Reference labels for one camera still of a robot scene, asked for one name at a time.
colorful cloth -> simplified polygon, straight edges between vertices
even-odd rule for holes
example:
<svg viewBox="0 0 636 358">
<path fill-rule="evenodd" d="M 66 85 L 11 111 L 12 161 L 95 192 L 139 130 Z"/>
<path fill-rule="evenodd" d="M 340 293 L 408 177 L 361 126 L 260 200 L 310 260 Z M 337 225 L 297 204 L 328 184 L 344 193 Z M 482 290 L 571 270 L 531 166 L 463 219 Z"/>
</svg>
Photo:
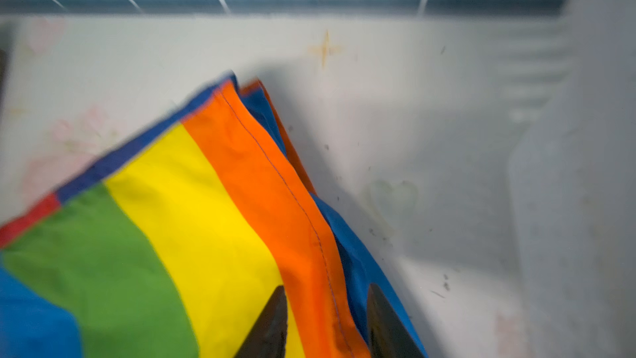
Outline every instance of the colorful cloth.
<svg viewBox="0 0 636 358">
<path fill-rule="evenodd" d="M 232 357 L 276 286 L 287 357 L 369 357 L 329 225 L 233 77 L 0 229 L 9 357 Z"/>
<path fill-rule="evenodd" d="M 367 293 L 370 284 L 376 283 L 380 289 L 382 289 L 415 344 L 426 356 L 424 346 L 417 336 L 417 332 L 404 306 L 402 306 L 402 302 L 399 300 L 395 290 L 393 290 L 391 283 L 389 283 L 389 280 L 378 263 L 340 214 L 316 195 L 314 187 L 306 175 L 303 164 L 300 162 L 300 158 L 294 146 L 291 144 L 285 128 L 282 126 L 281 119 L 272 105 L 265 86 L 263 86 L 260 81 L 257 81 L 243 88 L 240 92 L 240 96 L 243 104 L 245 104 L 249 110 L 249 113 L 266 129 L 274 141 L 276 141 L 278 147 L 287 156 L 292 166 L 294 166 L 294 169 L 303 180 L 303 183 L 305 183 L 305 187 L 310 191 L 312 198 L 314 198 L 318 209 L 330 225 L 331 231 L 336 238 L 340 260 L 345 272 L 346 296 L 349 308 L 351 309 L 355 325 L 364 340 L 369 342 L 367 339 L 368 332 L 366 325 Z"/>
</svg>

rainbow striped fabric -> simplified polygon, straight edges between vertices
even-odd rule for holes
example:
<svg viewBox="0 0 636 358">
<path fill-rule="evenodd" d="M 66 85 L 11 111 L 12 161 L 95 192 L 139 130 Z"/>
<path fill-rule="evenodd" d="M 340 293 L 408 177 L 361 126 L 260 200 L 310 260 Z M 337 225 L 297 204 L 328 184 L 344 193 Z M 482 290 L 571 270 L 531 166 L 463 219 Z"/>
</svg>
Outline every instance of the rainbow striped fabric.
<svg viewBox="0 0 636 358">
<path fill-rule="evenodd" d="M 366 358 L 369 282 L 421 347 L 273 108 L 237 91 L 207 88 L 0 228 L 0 357 L 233 357 L 284 285 L 286 357 Z"/>
</svg>

blue fabric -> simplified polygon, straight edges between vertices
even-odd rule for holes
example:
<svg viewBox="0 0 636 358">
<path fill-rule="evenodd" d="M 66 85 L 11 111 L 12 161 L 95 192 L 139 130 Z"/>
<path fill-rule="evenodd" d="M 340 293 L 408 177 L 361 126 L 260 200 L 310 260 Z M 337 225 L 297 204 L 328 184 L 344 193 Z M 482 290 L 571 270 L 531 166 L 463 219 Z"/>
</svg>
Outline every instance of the blue fabric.
<svg viewBox="0 0 636 358">
<path fill-rule="evenodd" d="M 234 74 L 230 74 L 223 78 L 221 82 L 216 83 L 198 93 L 183 108 L 171 116 L 160 121 L 152 128 L 144 131 L 136 138 L 124 144 L 122 147 L 108 153 L 102 157 L 102 159 L 93 163 L 87 171 L 60 187 L 56 191 L 57 199 L 63 205 L 75 195 L 80 194 L 83 190 L 92 187 L 96 180 L 103 180 L 107 178 L 114 171 L 122 167 L 123 164 L 130 160 L 134 155 L 137 155 L 143 148 L 150 144 L 164 131 L 168 130 L 172 125 L 183 119 L 184 116 L 194 112 L 203 105 L 208 98 L 211 97 L 214 90 L 230 81 L 235 87 L 238 86 L 236 77 Z"/>
<path fill-rule="evenodd" d="M 0 357 L 80 358 L 75 318 L 0 267 Z"/>
<path fill-rule="evenodd" d="M 245 96 L 241 95 L 240 100 L 249 113 L 267 130 L 276 142 L 276 145 L 281 149 L 283 155 L 287 156 L 285 143 L 282 141 L 281 132 L 276 124 L 274 112 L 272 111 L 272 107 L 270 107 L 270 102 L 267 101 L 263 88 L 258 87 Z"/>
<path fill-rule="evenodd" d="M 274 113 L 263 90 L 254 90 L 254 92 L 251 92 L 241 99 L 252 116 L 266 129 L 274 141 L 276 141 L 276 144 L 281 147 L 282 152 L 287 155 L 281 132 L 274 118 Z M 311 194 L 311 196 L 321 211 L 322 217 L 324 217 L 330 225 L 331 231 L 336 239 L 336 245 L 340 253 L 340 261 L 342 262 L 345 273 L 346 298 L 349 303 L 349 309 L 351 310 L 355 326 L 364 340 L 367 343 L 369 342 L 366 327 L 367 294 L 370 284 L 376 283 L 389 300 L 393 310 L 395 310 L 415 344 L 417 344 L 424 356 L 427 357 L 426 350 L 420 338 L 417 336 L 417 332 L 411 320 L 408 318 L 408 314 L 404 306 L 402 306 L 402 302 L 399 300 L 395 290 L 393 290 L 391 283 L 389 283 L 389 280 L 384 275 L 384 272 L 382 272 L 378 263 L 376 263 L 371 253 L 364 246 L 364 243 L 362 243 L 337 211 L 333 210 L 330 205 L 324 203 L 316 195 Z"/>
</svg>

white table surface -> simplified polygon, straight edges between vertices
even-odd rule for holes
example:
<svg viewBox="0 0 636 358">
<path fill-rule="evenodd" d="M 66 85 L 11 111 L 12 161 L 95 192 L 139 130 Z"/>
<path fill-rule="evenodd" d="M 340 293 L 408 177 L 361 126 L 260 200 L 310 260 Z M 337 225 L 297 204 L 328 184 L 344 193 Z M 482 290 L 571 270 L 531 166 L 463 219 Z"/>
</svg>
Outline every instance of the white table surface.
<svg viewBox="0 0 636 358">
<path fill-rule="evenodd" d="M 327 31 L 337 49 L 323 67 L 312 48 Z M 431 357 L 526 358 L 505 164 L 570 57 L 551 19 L 22 19 L 0 220 L 231 69 L 264 82 L 318 194 L 383 267 Z"/>
</svg>

yellow fabric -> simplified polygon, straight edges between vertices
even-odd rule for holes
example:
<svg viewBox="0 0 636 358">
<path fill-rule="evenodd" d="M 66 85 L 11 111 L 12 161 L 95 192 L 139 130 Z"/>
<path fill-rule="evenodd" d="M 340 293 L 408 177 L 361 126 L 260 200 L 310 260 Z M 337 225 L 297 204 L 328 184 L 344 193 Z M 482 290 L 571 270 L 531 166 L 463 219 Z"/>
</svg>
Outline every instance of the yellow fabric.
<svg viewBox="0 0 636 358">
<path fill-rule="evenodd" d="M 233 357 L 282 279 L 195 141 L 179 124 L 104 183 L 171 275 L 199 356 Z M 286 356 L 302 358 L 288 315 Z"/>
</svg>

